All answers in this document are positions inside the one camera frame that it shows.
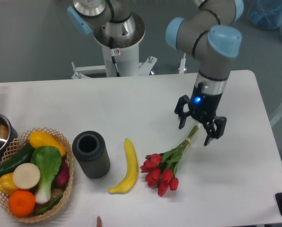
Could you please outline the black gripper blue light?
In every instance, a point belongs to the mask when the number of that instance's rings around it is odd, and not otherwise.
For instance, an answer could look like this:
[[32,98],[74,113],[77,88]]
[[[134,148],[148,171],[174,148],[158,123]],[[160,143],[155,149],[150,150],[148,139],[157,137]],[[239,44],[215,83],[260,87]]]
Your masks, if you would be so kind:
[[[213,139],[219,139],[223,136],[227,118],[224,116],[216,116],[216,111],[220,103],[222,93],[218,95],[208,95],[192,92],[191,99],[184,95],[179,98],[175,107],[175,114],[178,115],[180,120],[179,129],[184,128],[188,116],[201,122],[207,133],[204,146],[209,145]],[[189,111],[184,111],[184,106],[188,104]]]

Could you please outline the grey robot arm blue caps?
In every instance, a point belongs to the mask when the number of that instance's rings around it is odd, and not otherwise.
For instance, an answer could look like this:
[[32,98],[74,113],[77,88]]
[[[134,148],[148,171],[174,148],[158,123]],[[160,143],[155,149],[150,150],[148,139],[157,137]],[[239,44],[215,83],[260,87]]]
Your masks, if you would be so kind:
[[[205,144],[224,134],[227,119],[216,111],[242,41],[232,27],[244,10],[241,0],[197,0],[199,12],[191,19],[177,17],[167,26],[165,39],[172,48],[200,62],[191,96],[179,98],[175,113],[183,128],[187,117],[206,130]],[[101,45],[108,77],[140,74],[139,43],[145,34],[141,17],[129,0],[75,0],[67,8],[73,25],[92,34]]]

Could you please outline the fingertip at bottom edge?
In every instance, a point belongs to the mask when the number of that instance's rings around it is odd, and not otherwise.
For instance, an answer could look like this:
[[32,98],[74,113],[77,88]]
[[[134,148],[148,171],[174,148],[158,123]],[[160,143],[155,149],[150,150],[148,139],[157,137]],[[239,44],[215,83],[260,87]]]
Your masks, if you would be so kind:
[[97,216],[97,225],[96,227],[102,227],[102,219],[100,216]]

